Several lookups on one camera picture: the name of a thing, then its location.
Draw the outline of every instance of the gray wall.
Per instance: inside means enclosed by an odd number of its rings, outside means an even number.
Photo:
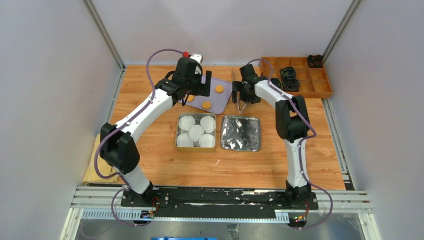
[[[206,64],[322,54],[351,0],[93,0],[122,60],[144,64],[163,48]],[[175,63],[160,54],[155,63]]]
[[[364,0],[326,65],[350,170],[384,240],[423,239],[424,1]]]
[[[119,77],[82,1],[0,2],[0,239],[56,240]]]

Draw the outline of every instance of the wooden table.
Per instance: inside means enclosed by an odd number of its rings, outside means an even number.
[[[150,66],[156,83],[175,66]],[[212,77],[240,80],[239,67],[204,66]],[[124,118],[150,94],[151,87],[144,65],[130,65],[116,101],[111,123]],[[310,123],[318,136],[307,140],[306,162],[310,180],[329,190],[344,190],[339,162],[320,99],[307,99]],[[286,188],[287,156],[283,140],[275,129],[275,110],[262,101],[248,105],[242,115],[260,119],[262,142],[258,152],[238,152],[222,149],[216,138],[215,153],[181,153],[175,147],[177,119],[182,113],[202,113],[191,106],[174,107],[162,114],[147,128],[137,143],[140,167],[155,185],[209,186],[235,188]],[[225,111],[216,116],[219,136],[224,115],[239,115],[235,104],[228,102]]]

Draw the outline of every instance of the wooden compartment tray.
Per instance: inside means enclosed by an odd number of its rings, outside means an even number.
[[[306,57],[280,57],[263,56],[264,60],[271,63],[273,68],[273,78],[281,79],[280,69],[293,67],[296,70],[297,79],[300,82],[298,92],[288,92],[291,95],[302,95],[309,99],[327,99],[333,95],[326,68],[309,68]],[[270,67],[261,62],[260,70],[265,76],[269,76]]]

